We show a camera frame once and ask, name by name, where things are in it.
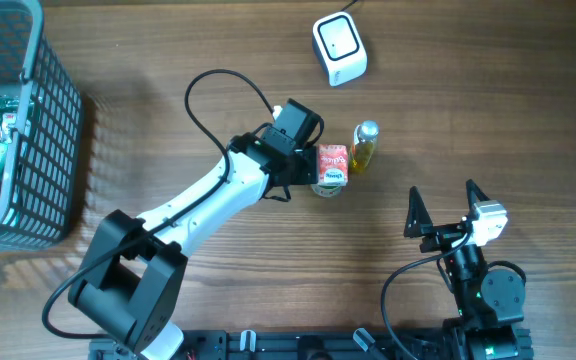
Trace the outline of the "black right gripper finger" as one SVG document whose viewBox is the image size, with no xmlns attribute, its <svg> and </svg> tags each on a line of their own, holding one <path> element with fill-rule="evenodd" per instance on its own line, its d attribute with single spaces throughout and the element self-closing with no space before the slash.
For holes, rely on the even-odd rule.
<svg viewBox="0 0 576 360">
<path fill-rule="evenodd" d="M 468 205 L 473 206 L 477 202 L 489 201 L 490 198 L 480 189 L 473 179 L 466 181 L 466 194 Z"/>
<path fill-rule="evenodd" d="M 433 232 L 433 228 L 434 224 L 419 189 L 416 186 L 411 187 L 404 236 L 407 238 L 427 236 Z"/>
</svg>

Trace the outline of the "green white round can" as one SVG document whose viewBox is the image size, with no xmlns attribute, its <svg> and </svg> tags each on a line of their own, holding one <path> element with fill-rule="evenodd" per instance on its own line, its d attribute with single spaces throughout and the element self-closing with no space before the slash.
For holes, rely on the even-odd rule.
<svg viewBox="0 0 576 360">
<path fill-rule="evenodd" d="M 343 189 L 342 186 L 330 186 L 319 184 L 312 184 L 311 188 L 317 195 L 326 198 L 339 195 Z"/>
</svg>

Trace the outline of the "red juice carton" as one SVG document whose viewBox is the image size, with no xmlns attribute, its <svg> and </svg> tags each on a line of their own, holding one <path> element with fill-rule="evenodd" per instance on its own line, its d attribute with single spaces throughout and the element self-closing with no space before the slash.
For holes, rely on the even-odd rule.
<svg viewBox="0 0 576 360">
<path fill-rule="evenodd" d="M 345 186 L 348 182 L 348 152 L 344 145 L 317 146 L 320 186 Z"/>
</svg>

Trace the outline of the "yellow dish soap bottle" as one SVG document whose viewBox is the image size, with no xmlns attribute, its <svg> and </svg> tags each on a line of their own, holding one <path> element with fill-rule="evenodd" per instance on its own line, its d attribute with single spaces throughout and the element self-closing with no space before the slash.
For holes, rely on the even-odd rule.
<svg viewBox="0 0 576 360">
<path fill-rule="evenodd" d="M 379 126 L 373 120 L 366 120 L 356 126 L 349 152 L 350 171 L 362 173 L 368 166 L 377 146 Z"/>
</svg>

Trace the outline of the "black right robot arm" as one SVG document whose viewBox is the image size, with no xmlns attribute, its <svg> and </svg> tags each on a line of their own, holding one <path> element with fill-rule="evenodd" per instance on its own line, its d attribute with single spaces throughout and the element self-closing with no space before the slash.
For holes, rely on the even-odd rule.
<svg viewBox="0 0 576 360">
<path fill-rule="evenodd" d="M 440 275 L 455 298 L 459 316 L 443 322 L 445 359 L 532 359 L 530 331 L 524 320 L 527 276 L 505 261 L 488 262 L 483 247 L 497 239 L 508 222 L 507 210 L 477 184 L 466 182 L 469 211 L 457 223 L 435 225 L 417 187 L 409 192 L 404 229 L 420 238 L 420 251 L 437 252 Z"/>
</svg>

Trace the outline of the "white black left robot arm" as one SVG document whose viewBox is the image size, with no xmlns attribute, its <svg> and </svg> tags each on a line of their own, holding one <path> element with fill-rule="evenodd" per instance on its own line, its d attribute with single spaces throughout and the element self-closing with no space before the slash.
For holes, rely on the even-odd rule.
<svg viewBox="0 0 576 360">
<path fill-rule="evenodd" d="M 315 141 L 266 123 L 221 146 L 214 168 L 167 203 L 138 217 L 112 212 L 72 277 L 70 304 L 138 358 L 172 358 L 184 334 L 170 318 L 190 256 L 273 188 L 312 183 Z"/>
</svg>

